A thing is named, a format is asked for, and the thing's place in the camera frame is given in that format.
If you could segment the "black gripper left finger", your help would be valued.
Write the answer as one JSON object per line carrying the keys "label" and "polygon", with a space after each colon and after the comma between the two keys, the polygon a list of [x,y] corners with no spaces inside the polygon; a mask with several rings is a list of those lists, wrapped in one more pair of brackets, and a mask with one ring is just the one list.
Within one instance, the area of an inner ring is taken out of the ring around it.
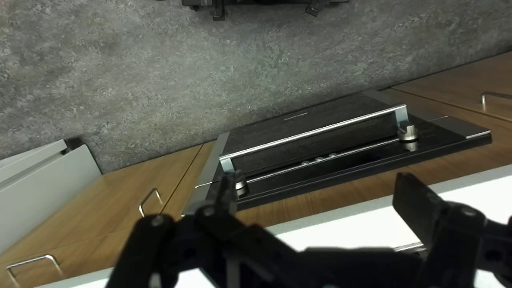
{"label": "black gripper left finger", "polygon": [[215,288],[297,288],[292,250],[231,216],[233,200],[234,176],[226,173],[217,195],[191,216],[138,219],[105,288],[174,288],[178,274],[190,269],[199,269]]}

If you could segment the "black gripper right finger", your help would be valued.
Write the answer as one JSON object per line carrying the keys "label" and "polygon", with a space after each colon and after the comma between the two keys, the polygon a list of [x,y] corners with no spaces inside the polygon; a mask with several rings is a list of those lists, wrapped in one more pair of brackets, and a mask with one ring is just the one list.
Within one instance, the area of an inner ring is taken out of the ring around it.
{"label": "black gripper right finger", "polygon": [[417,288],[473,288],[478,271],[512,288],[510,223],[446,202],[410,173],[396,175],[391,207],[425,248]]}

